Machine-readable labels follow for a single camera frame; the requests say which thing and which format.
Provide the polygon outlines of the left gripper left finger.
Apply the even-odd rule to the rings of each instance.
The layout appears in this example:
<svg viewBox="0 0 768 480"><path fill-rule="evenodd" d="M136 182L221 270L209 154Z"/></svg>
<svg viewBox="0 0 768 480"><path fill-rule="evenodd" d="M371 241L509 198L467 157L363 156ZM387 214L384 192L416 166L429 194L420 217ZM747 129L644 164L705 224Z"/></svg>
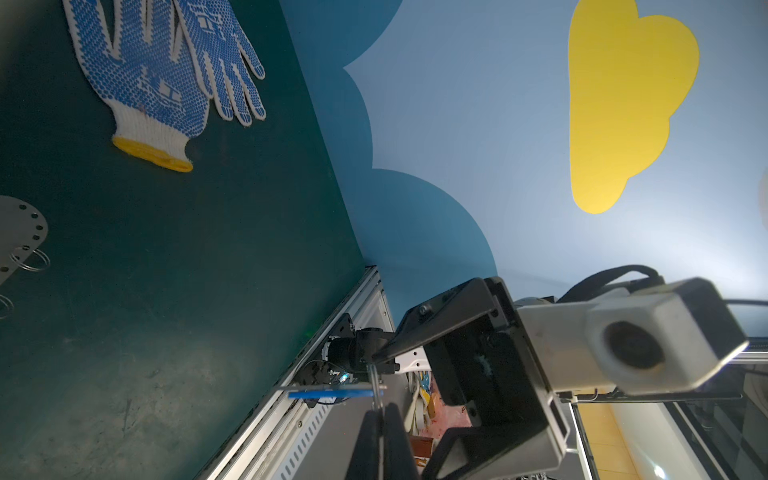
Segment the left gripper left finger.
<svg viewBox="0 0 768 480"><path fill-rule="evenodd" d="M380 467L381 412L369 410L363 417L345 480L377 480Z"/></svg>

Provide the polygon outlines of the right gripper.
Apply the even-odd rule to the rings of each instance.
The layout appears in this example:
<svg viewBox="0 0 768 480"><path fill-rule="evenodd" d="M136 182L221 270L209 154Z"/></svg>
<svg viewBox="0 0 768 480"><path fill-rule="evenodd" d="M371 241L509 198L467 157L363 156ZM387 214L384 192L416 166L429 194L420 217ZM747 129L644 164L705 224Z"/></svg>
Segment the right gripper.
<svg viewBox="0 0 768 480"><path fill-rule="evenodd" d="M422 478L516 479L560 467L570 428L501 278L473 278L411 308L372 362L417 349L443 401L471 422L446 430Z"/></svg>

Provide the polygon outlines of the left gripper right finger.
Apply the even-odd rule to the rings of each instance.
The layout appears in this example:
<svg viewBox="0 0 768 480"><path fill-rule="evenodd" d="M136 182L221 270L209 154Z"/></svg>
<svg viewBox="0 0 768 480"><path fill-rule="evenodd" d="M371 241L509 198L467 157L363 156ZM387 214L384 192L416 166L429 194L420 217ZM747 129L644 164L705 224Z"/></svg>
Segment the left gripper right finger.
<svg viewBox="0 0 768 480"><path fill-rule="evenodd" d="M400 410L389 403L383 410L383 478L385 480L419 480L409 436L403 426Z"/></svg>

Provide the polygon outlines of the blue-capped keys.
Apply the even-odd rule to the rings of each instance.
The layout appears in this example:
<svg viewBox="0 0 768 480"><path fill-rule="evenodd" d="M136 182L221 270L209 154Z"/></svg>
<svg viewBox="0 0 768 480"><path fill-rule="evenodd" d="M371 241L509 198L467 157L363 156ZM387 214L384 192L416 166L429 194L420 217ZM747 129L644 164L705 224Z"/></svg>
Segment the blue-capped keys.
<svg viewBox="0 0 768 480"><path fill-rule="evenodd" d="M309 408L335 406L353 398L373 398L375 394L365 375L320 360L308 362L288 385L278 387L277 391Z"/></svg>

